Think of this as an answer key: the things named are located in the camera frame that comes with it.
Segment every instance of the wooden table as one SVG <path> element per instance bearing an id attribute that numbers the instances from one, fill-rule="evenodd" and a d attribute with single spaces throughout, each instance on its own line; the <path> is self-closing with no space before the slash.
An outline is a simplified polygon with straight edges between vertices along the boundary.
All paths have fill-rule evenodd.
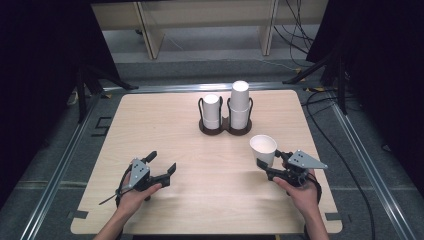
<path id="1" fill-rule="evenodd" d="M 230 92 L 214 92 L 224 98 Z M 174 163 L 171 186 L 161 189 L 126 224 L 129 234 L 283 234 L 302 233 L 304 221 L 291 199 L 256 167 L 249 140 L 257 134 L 273 137 L 280 151 L 301 149 L 318 154 L 298 97 L 291 90 L 251 91 L 253 127 L 243 136 L 224 131 L 208 136 L 199 130 L 199 98 L 207 92 L 126 95 L 122 98 L 99 154 L 75 218 L 75 234 L 97 233 L 116 209 L 111 196 L 134 157 L 156 150 L 148 165 L 153 176 Z M 223 116 L 228 109 L 223 105 Z M 274 168 L 282 169 L 280 159 Z M 323 188 L 320 203 L 327 231 L 341 231 L 323 170 L 316 170 Z"/>

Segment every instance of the metal frame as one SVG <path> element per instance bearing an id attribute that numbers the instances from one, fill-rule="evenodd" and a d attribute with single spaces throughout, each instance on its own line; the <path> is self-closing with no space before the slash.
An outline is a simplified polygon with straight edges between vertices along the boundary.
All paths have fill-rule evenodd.
<path id="1" fill-rule="evenodd" d="M 333 92 L 328 92 L 327 94 L 330 97 L 336 97 Z M 349 117 L 344 115 L 337 105 L 333 105 L 332 108 L 399 237 L 405 240 L 416 239 L 401 207 L 390 192 L 377 167 L 374 165 L 372 158 L 362 144 Z"/>
<path id="2" fill-rule="evenodd" d="M 262 82 L 262 83 L 250 83 L 249 88 L 251 90 L 279 90 L 279 89 L 293 89 L 294 87 L 303 88 L 302 84 L 297 85 L 282 85 L 280 82 Z M 124 90 L 121 87 L 105 88 L 104 93 L 122 93 L 122 94 L 140 94 L 140 93 L 168 93 L 168 92 L 203 92 L 203 91 L 226 91 L 231 90 L 232 83 L 222 84 L 193 84 L 193 85 L 173 85 L 173 86 L 147 86 L 139 87 L 135 90 Z M 334 93 L 328 93 L 330 97 L 335 97 Z M 41 199 L 31 214 L 30 220 L 25 228 L 25 231 L 21 239 L 35 239 L 39 228 L 50 208 L 50 205 L 56 195 L 60 181 L 64 176 L 70 159 L 78 146 L 81 136 L 86 128 L 86 124 L 93 112 L 93 109 L 100 99 L 100 94 L 94 96 L 93 101 L 90 102 L 88 107 L 87 115 L 81 123 L 78 124 L 60 162 L 57 166 L 49 184 L 45 188 Z M 376 166 L 374 165 L 371 157 L 367 153 L 364 145 L 362 144 L 359 136 L 353 128 L 349 118 L 344 115 L 338 106 L 333 105 L 333 110 L 343 127 L 352 147 L 354 148 L 358 159 L 364 168 L 374 190 L 377 193 L 384 209 L 386 210 L 395 230 L 397 231 L 401 239 L 416 239 L 414 233 L 411 230 L 407 220 L 404 217 L 404 213 L 397 203 L 396 199 L 391 194 Z"/>

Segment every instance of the gray carpet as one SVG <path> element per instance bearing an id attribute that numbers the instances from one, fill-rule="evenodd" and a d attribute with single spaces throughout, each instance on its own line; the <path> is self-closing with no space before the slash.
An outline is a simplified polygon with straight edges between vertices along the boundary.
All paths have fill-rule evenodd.
<path id="1" fill-rule="evenodd" d="M 231 83 L 238 79 L 244 79 L 248 82 L 281 82 L 284 80 L 282 78 L 294 76 L 292 71 L 256 61 L 118 64 L 118 70 L 124 81 L 137 86 Z M 320 72 L 308 78 L 303 85 L 282 86 L 282 88 L 295 89 L 300 102 L 304 103 L 311 92 L 304 91 L 303 88 L 318 86 L 319 76 Z M 114 86 L 108 82 L 102 81 L 102 83 L 106 87 Z M 36 239 L 92 239 L 92 235 L 73 235 L 70 232 L 72 219 L 69 216 L 78 207 L 85 184 L 90 177 L 105 139 L 104 136 L 92 136 L 103 131 L 95 128 L 97 121 L 100 117 L 113 118 L 121 97 L 122 94 L 113 94 L 111 98 L 99 100 Z M 327 97 L 325 94 L 318 94 L 316 99 L 325 97 Z M 310 110 L 315 113 L 313 116 L 317 123 L 335 143 L 363 188 L 372 206 L 376 239 L 400 239 L 361 164 L 358 162 L 333 109 L 329 107 L 332 104 L 334 104 L 332 101 L 323 101 L 310 105 Z M 417 239 L 424 239 L 424 229 L 421 227 L 424 220 L 422 196 L 416 191 L 394 156 L 381 148 L 384 140 L 375 130 L 373 122 L 361 110 L 360 104 L 354 98 L 348 98 L 347 106 L 348 117 L 374 163 L 378 166 L 386 184 L 400 204 Z M 346 166 L 322 134 L 318 132 L 311 117 L 306 112 L 306 108 L 304 109 L 320 159 L 330 166 L 326 170 L 326 175 L 343 220 L 343 230 L 338 234 L 331 235 L 331 239 L 370 239 L 371 224 L 364 198 L 352 181 Z M 56 130 L 46 139 L 48 144 L 40 149 L 22 177 L 20 184 L 1 210 L 0 239 L 19 239 L 22 235 L 30 214 L 40 199 L 43 188 L 53 175 L 65 151 L 75 130 L 77 120 L 78 106 L 72 105 L 65 112 L 62 121 L 55 127 Z M 123 239 L 131 239 L 131 237 L 124 236 Z M 303 238 L 301 235 L 284 235 L 282 239 Z"/>

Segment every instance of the stacked paper cups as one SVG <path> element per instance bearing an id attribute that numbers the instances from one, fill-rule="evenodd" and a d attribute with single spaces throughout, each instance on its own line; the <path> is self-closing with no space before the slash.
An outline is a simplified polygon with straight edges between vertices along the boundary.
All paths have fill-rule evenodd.
<path id="1" fill-rule="evenodd" d="M 233 83 L 230 99 L 230 124 L 234 129 L 244 129 L 249 120 L 249 84 L 245 81 Z"/>
<path id="2" fill-rule="evenodd" d="M 203 126 L 208 129 L 219 128 L 220 98 L 215 94 L 208 94 L 203 99 Z"/>

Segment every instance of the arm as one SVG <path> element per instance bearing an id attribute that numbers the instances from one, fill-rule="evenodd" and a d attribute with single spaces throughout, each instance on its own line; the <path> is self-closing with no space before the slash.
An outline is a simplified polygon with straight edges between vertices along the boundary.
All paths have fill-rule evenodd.
<path id="1" fill-rule="evenodd" d="M 127 178 L 124 181 L 124 185 L 127 184 L 128 181 L 129 175 L 127 175 Z M 115 240 L 121 230 L 124 228 L 124 225 L 128 219 L 130 219 L 130 217 L 140 208 L 144 199 L 157 192 L 161 187 L 161 184 L 156 184 L 143 192 L 131 190 L 122 195 L 121 202 L 119 203 L 115 213 L 94 239 Z"/>
<path id="2" fill-rule="evenodd" d="M 273 181 L 291 196 L 294 205 L 305 219 L 309 237 L 314 239 L 329 239 L 317 202 L 317 189 L 307 181 L 304 187 L 296 188 L 285 180 L 274 177 Z"/>

